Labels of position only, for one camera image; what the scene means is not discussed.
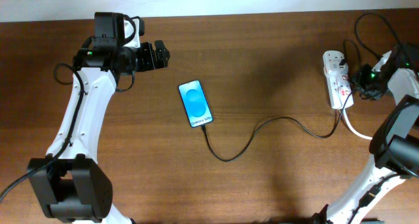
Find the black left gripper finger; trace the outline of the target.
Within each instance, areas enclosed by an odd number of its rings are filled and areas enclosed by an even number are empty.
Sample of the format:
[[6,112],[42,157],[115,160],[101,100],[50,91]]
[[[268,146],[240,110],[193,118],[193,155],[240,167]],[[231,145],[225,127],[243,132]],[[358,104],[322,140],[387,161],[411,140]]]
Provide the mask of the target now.
[[168,67],[169,54],[167,52],[155,52],[156,54],[156,68]]
[[156,47],[155,53],[158,59],[170,58],[170,51],[166,48],[162,40],[155,41],[155,47]]

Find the blue Galaxy smartphone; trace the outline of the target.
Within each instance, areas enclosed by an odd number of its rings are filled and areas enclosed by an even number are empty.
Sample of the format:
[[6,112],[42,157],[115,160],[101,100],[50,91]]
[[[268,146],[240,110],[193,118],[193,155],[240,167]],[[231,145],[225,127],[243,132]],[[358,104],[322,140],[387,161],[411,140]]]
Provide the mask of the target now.
[[192,128],[213,121],[212,112],[199,80],[183,83],[178,86],[178,90]]

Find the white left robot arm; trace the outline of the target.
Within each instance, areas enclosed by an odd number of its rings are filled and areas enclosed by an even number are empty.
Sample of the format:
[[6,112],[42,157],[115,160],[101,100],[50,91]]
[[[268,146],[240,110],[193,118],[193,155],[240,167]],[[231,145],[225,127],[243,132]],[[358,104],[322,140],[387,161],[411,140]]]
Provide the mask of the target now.
[[163,41],[140,41],[144,21],[115,12],[94,15],[94,35],[73,57],[72,92],[45,157],[32,158],[29,182],[47,218],[63,223],[133,223],[113,204],[113,186],[98,166],[98,141],[121,76],[168,66]]

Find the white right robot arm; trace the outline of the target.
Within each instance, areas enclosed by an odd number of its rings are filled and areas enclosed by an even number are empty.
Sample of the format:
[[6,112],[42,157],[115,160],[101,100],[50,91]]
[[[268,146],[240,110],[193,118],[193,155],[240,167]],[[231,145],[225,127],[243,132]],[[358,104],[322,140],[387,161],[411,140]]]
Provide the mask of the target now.
[[389,93],[395,109],[370,138],[369,160],[350,188],[332,204],[310,218],[311,223],[361,223],[393,188],[418,177],[418,46],[399,44],[371,67],[363,66],[353,77],[343,53],[324,53],[324,74],[333,109],[346,117],[353,93],[378,100]]

